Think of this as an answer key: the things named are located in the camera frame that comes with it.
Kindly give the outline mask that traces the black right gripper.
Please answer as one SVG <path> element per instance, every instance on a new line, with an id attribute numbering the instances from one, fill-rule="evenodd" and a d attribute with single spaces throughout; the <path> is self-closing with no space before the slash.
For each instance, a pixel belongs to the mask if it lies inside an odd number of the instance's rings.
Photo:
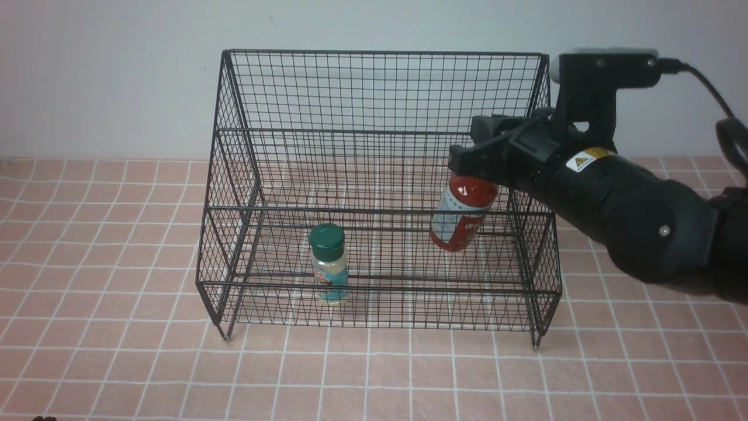
<path id="1" fill-rule="evenodd" d="M 565 131 L 566 137 L 555 138 L 551 119 L 552 109 L 525 118 L 473 116 L 469 136 L 474 146 L 449 147 L 447 166 L 456 176 L 546 196 L 559 170 L 580 171 L 596 159 L 614 155 L 613 147 L 588 140 L 574 126 Z M 486 143 L 493 139 L 500 143 Z"/>

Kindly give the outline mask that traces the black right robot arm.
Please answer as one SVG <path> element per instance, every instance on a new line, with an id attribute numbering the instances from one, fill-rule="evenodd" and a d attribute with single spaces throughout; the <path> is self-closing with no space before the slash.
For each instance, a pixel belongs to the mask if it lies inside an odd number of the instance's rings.
<path id="1" fill-rule="evenodd" d="M 475 116 L 473 146 L 451 146 L 449 169 L 546 205 L 646 284 L 729 303 L 747 301 L 746 188 L 705 199 L 656 176 L 550 109 L 528 118 Z"/>

